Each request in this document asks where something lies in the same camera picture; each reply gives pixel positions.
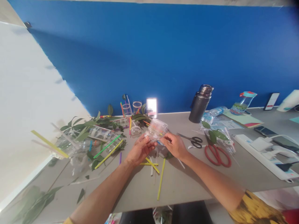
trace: power plug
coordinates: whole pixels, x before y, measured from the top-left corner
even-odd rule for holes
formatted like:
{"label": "power plug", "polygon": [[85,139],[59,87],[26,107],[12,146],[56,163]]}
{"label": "power plug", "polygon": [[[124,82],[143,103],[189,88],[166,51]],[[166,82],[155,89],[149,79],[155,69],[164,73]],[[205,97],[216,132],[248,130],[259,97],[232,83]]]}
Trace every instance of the power plug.
{"label": "power plug", "polygon": [[272,143],[265,141],[263,137],[258,137],[256,140],[251,142],[250,145],[259,152],[264,151],[265,149],[273,146]]}

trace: green straw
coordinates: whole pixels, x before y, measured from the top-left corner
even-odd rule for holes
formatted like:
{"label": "green straw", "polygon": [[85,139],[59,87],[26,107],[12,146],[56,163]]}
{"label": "green straw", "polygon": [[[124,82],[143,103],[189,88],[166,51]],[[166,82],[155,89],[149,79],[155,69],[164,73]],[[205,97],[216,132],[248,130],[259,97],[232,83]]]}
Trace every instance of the green straw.
{"label": "green straw", "polygon": [[93,158],[97,158],[107,147],[109,147],[115,140],[117,140],[121,135],[117,136],[112,142],[110,142],[105,148],[103,148],[98,154],[96,154]]}

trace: black thermos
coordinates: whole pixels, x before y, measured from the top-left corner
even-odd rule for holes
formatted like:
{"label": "black thermos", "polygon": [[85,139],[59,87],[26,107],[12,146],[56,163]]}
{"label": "black thermos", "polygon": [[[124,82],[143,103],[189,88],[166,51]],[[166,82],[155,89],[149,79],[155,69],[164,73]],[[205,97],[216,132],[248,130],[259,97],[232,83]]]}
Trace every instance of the black thermos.
{"label": "black thermos", "polygon": [[210,85],[201,85],[199,91],[196,92],[192,104],[190,106],[191,113],[189,120],[193,123],[199,123],[203,114],[205,113],[206,107],[211,99],[212,91],[214,87]]}

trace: purple straw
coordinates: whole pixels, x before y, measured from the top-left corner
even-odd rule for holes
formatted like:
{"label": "purple straw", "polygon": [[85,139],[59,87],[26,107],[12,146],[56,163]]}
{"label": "purple straw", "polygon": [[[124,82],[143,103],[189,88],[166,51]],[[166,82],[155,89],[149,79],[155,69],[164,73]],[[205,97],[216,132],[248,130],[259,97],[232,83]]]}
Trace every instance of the purple straw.
{"label": "purple straw", "polygon": [[119,157],[119,165],[121,164],[121,153],[120,153],[120,157]]}

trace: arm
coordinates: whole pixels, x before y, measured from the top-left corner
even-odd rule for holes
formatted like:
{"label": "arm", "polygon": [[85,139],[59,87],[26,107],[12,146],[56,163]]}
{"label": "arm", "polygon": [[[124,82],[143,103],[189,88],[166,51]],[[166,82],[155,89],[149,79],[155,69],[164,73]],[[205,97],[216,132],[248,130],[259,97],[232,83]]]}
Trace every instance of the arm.
{"label": "arm", "polygon": [[133,169],[155,149],[157,143],[142,135],[134,144],[127,158],[110,174],[73,212],[70,219],[74,224],[105,223],[114,203],[127,182]]}
{"label": "arm", "polygon": [[190,154],[179,136],[167,133],[160,140],[176,158],[183,161],[202,179],[226,210],[233,211],[238,207],[244,196],[244,190],[240,185]]}

